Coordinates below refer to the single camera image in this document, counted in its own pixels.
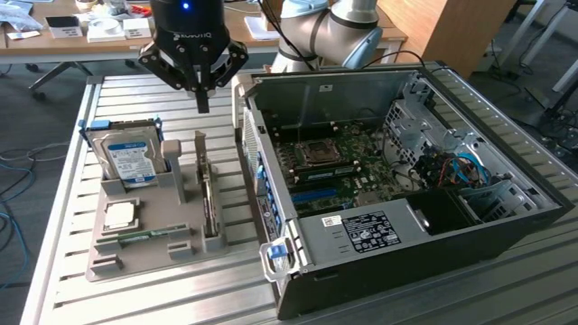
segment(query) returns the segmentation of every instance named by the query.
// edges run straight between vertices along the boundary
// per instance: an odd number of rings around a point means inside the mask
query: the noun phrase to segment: slotted aluminum surface
[[[576,203],[575,174],[451,72],[434,74]],[[105,77],[102,84],[86,86],[80,118],[123,121],[159,116],[165,138],[183,141],[183,164],[193,162],[193,130],[207,133],[208,155],[220,172],[231,253],[120,280],[85,280],[101,170],[74,134],[22,324],[566,324],[578,319],[574,209],[498,259],[279,322],[257,261],[255,226],[233,148],[229,89],[217,91],[211,99],[209,114],[199,115],[193,107],[195,101],[151,75]],[[440,104],[438,110],[448,121],[459,123],[448,107]]]

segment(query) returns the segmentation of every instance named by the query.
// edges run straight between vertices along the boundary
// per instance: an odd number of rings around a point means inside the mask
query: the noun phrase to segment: wooden cabinet
[[[426,61],[442,60],[466,78],[504,22],[515,0],[377,0],[395,27],[407,34],[402,49]],[[414,62],[408,54],[398,62]]]

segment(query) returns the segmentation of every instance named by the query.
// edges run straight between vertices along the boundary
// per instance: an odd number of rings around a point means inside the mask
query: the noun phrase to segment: blue cable on floor
[[[0,200],[0,203],[4,203],[4,202],[8,202],[9,200],[12,200],[16,196],[22,194],[29,189],[29,187],[34,183],[34,173],[28,168],[16,168],[16,167],[6,166],[1,163],[0,163],[0,167],[4,169],[9,169],[12,171],[25,171],[29,174],[29,180],[28,180],[26,186],[24,186],[24,188],[18,192],[16,192],[16,194],[13,194],[9,198]]]
[[[26,266],[28,266],[28,252],[26,252],[26,245],[24,244],[24,237],[21,235],[21,231],[20,231],[20,227],[18,224],[16,223],[16,221],[12,219],[12,217],[9,215],[6,215],[5,213],[0,212],[0,217],[4,218],[8,222],[12,223],[12,226],[16,230],[16,234],[18,235],[18,240],[20,240],[20,245],[21,245],[21,251],[24,254],[24,264],[20,268],[20,271],[8,279],[8,281],[4,283],[2,286],[0,286],[0,290],[4,289],[6,286],[9,286],[22,275]]]

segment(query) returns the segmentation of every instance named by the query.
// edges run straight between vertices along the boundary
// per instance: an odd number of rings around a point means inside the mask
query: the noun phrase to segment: robotiq logo
[[[209,32],[201,32],[200,34],[177,34],[177,33],[172,33],[175,38],[173,40],[176,41],[177,39],[211,39],[212,38],[212,34]]]

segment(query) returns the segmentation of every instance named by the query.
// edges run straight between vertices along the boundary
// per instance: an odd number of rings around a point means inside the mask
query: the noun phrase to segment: motherboard
[[[373,125],[360,122],[331,123],[307,135],[277,132],[272,136],[300,217],[388,201],[408,190],[383,159],[375,131]]]

